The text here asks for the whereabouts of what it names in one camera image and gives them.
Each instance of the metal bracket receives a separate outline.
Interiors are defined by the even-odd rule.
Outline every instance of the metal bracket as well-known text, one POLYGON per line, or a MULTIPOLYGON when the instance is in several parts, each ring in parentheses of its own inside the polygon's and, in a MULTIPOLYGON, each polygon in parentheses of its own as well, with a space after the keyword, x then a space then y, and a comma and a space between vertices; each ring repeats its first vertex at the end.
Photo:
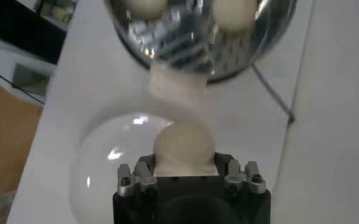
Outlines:
POLYGON ((249 161, 245 168, 248 187, 253 194, 263 194, 266 192, 266 181, 259 174, 258 164, 255 161, 249 161))
POLYGON ((140 189, 142 193, 147 194, 151 189, 156 190, 157 179, 152 176, 144 161, 136 164, 135 175, 140 177, 140 189))
POLYGON ((117 193, 122 197, 129 197, 135 193, 137 177, 130 174, 128 164, 121 164, 117 170, 118 184, 117 193))
POLYGON ((237 160, 230 160, 228 164, 228 175, 224 177, 224 181, 226 189, 231 194, 237 194, 242 190, 245 176, 240 172, 240 164, 237 160))

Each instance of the white dough ball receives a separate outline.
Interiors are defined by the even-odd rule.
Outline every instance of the white dough ball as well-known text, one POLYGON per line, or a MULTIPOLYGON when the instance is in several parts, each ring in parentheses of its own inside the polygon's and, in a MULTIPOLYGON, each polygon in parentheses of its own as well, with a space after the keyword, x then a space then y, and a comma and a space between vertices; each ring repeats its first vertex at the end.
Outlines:
POLYGON ((168 0, 125 0, 127 8, 135 19, 159 18, 168 7, 168 0))
POLYGON ((157 136, 154 145, 155 176, 215 175, 215 146, 198 127, 172 124, 157 136))
POLYGON ((257 0, 214 0, 213 17, 221 30, 239 32, 251 28, 257 0))

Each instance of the black cable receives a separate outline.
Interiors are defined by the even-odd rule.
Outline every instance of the black cable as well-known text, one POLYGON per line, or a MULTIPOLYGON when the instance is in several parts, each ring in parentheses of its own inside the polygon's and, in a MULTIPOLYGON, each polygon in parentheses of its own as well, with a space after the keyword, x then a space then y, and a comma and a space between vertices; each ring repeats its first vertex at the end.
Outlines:
POLYGON ((292 124, 296 117, 294 115, 294 112, 292 109, 290 109, 286 103, 283 101, 282 97, 272 88, 272 86, 267 82, 263 74, 258 70, 258 68, 255 66, 255 64, 252 64, 252 69, 256 73, 258 79, 263 84, 263 86, 266 88, 267 92, 270 94, 270 96, 280 105, 282 110, 289 116, 289 124, 292 124))
POLYGON ((37 102, 41 103, 42 105, 44 105, 44 102, 42 102, 41 100, 39 100, 38 98, 36 98, 35 96, 31 95, 30 93, 26 92, 25 90, 23 90, 22 88, 20 88, 19 86, 15 85, 14 83, 8 81, 6 78, 4 78, 3 76, 0 75, 0 78, 3 79, 4 81, 6 81, 8 84, 10 84, 13 88, 18 89, 19 91, 21 91, 22 93, 26 94, 27 96, 29 96, 30 98, 32 98, 33 100, 36 100, 37 102))

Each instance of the white table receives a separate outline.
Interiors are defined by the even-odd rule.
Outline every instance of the white table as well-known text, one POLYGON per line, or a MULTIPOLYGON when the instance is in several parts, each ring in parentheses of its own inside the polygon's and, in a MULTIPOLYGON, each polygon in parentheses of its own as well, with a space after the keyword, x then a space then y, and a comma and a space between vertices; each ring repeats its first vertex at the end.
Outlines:
POLYGON ((274 223, 359 223, 359 1, 316 1, 274 223))
MULTIPOLYGON (((105 15, 94 14, 94 19, 86 20, 82 17, 87 13, 84 8, 87 4, 87 1, 80 2, 67 37, 72 41, 67 41, 62 54, 55 85, 49 93, 9 223, 75 222, 66 202, 67 194, 63 191, 64 185, 68 184, 68 173, 56 167, 68 166, 80 140, 102 122, 102 118, 97 119, 97 114, 102 108, 110 108, 112 89, 121 88, 114 85, 115 82, 105 82, 105 79, 111 79, 113 72, 110 61, 122 60, 124 68, 131 66, 136 73, 144 72, 134 66, 132 59, 110 58, 110 54, 98 54, 99 63, 92 63, 97 60, 96 51, 115 51, 121 47, 119 43, 115 46, 84 46, 83 51, 91 54, 81 54, 78 41, 84 44, 86 37, 99 37, 99 41, 104 43, 106 38, 112 37, 101 35, 97 27, 99 23, 108 26, 105 15), (81 119, 90 120, 90 123, 78 123, 81 119)), ((274 221, 277 223, 359 223, 359 180, 353 178, 358 175, 359 179, 359 41, 355 41, 359 40, 359 17, 354 18, 359 13, 356 12, 359 12, 359 2, 353 4, 347 0, 322 1, 315 6, 302 78, 297 89, 298 121, 289 132, 275 194, 274 221), (342 32, 346 29, 357 32, 346 35, 347 32, 342 32), (344 76, 339 79, 337 75, 341 74, 344 76)), ((250 83, 252 77, 244 75, 242 79, 250 83)), ((269 78, 275 85, 286 80, 275 75, 269 78)), ((123 76, 121 81, 126 86, 134 80, 130 75, 123 76)), ((293 91, 294 88, 283 91, 282 96, 286 97, 293 91)), ((264 98, 262 102, 269 109, 277 110, 274 117, 277 122, 273 124, 278 127, 278 117, 282 112, 278 112, 271 100, 264 98)))

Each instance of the white surface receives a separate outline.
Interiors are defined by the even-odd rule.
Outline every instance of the white surface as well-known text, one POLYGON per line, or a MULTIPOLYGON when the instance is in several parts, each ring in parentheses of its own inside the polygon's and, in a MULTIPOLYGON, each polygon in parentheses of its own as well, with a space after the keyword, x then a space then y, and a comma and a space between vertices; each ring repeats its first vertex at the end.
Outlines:
MULTIPOLYGON (((290 101, 311 3, 300 1, 284 40, 258 64, 290 101)), ((68 189, 80 142, 107 119, 135 111, 204 125, 218 151, 258 161, 273 188, 287 117, 255 74, 208 87, 192 108, 149 97, 148 77, 119 41, 103 2, 79 2, 8 223, 76 223, 68 189)))
POLYGON ((31 10, 34 9, 34 6, 37 2, 37 0, 17 0, 17 1, 20 2, 22 5, 25 5, 26 7, 28 7, 31 10))
POLYGON ((359 223, 359 0, 316 1, 275 224, 359 223))
MULTIPOLYGON (((23 65, 27 68, 30 68, 33 71, 39 72, 41 74, 53 74, 56 68, 56 65, 50 64, 45 61, 41 61, 36 56, 23 51, 17 47, 9 45, 3 41, 0 41, 0 75, 3 76, 8 81, 13 80, 15 66, 17 64, 23 65)), ((8 91, 10 94, 13 94, 19 99, 23 99, 30 103, 36 104, 40 107, 43 105, 36 100, 33 100, 23 92, 18 89, 13 88, 7 82, 0 78, 0 85, 8 91)), ((39 100, 45 102, 45 97, 39 96, 36 94, 31 94, 39 100)))
POLYGON ((80 145, 71 168, 69 201, 80 224, 113 223, 117 169, 131 171, 141 156, 152 154, 159 132, 172 122, 150 114, 113 118, 95 129, 80 145))

